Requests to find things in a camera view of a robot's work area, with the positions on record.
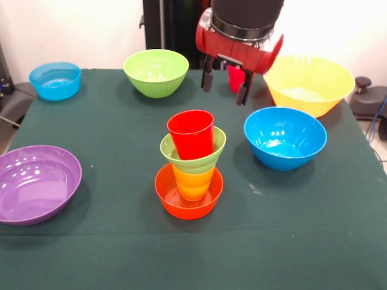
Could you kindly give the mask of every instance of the table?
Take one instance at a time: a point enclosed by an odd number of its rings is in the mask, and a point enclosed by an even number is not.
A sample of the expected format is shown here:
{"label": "table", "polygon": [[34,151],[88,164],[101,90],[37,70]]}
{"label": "table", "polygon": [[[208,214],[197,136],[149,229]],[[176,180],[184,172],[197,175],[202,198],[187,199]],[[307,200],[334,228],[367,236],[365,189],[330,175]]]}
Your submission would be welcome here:
{"label": "table", "polygon": [[[274,172],[254,159],[246,117],[271,105],[257,78],[237,107],[227,73],[210,93],[189,71],[173,95],[140,95],[121,70],[83,70],[72,99],[36,99],[12,148],[70,150],[81,185],[56,217],[0,226],[1,289],[386,289],[387,178],[348,105],[320,120],[324,150],[306,166]],[[166,163],[166,122],[206,109],[227,134],[218,163],[224,191],[207,217],[168,215],[154,190]]]}

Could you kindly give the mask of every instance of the yellow bowl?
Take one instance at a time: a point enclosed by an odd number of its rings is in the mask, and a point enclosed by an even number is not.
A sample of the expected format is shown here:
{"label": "yellow bowl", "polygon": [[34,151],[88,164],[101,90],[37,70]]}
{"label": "yellow bowl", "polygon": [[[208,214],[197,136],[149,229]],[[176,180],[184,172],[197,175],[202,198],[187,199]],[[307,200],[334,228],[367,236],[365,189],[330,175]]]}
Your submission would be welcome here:
{"label": "yellow bowl", "polygon": [[355,87],[347,69],[317,56],[278,56],[264,79],[277,106],[315,118],[329,112]]}

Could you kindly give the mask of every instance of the yellow cup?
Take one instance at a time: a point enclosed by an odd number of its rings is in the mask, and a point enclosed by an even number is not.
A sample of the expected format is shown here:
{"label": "yellow cup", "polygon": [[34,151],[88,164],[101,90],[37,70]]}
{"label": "yellow cup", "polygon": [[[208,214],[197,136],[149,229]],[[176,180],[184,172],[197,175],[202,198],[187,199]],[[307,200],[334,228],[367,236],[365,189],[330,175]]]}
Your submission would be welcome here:
{"label": "yellow cup", "polygon": [[215,166],[210,170],[200,174],[188,174],[172,165],[176,178],[176,185],[180,195],[187,201],[199,201],[204,198],[210,187]]}

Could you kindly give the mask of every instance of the lime green bowl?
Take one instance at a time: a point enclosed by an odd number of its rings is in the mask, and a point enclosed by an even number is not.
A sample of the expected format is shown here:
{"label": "lime green bowl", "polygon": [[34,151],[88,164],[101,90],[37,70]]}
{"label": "lime green bowl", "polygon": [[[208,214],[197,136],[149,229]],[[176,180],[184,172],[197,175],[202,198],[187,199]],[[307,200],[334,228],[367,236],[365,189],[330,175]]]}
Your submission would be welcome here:
{"label": "lime green bowl", "polygon": [[213,128],[213,154],[192,160],[181,160],[177,154],[175,144],[170,134],[160,143],[160,151],[164,157],[182,172],[200,174],[210,170],[219,160],[226,145],[226,135],[218,127]]}
{"label": "lime green bowl", "polygon": [[149,98],[172,95],[184,80],[188,60],[171,50],[144,50],[129,56],[123,70],[131,83]]}

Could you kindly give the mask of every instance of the orange bowl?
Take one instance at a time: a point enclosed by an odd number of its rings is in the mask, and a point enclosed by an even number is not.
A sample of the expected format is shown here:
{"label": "orange bowl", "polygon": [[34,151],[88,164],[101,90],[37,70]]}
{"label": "orange bowl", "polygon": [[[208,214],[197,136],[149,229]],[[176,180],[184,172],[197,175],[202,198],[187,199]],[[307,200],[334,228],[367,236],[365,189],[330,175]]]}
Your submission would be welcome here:
{"label": "orange bowl", "polygon": [[200,201],[187,201],[177,189],[172,164],[165,165],[156,175],[155,189],[165,210],[178,219],[199,219],[215,207],[223,190],[223,177],[215,168],[210,187]]}

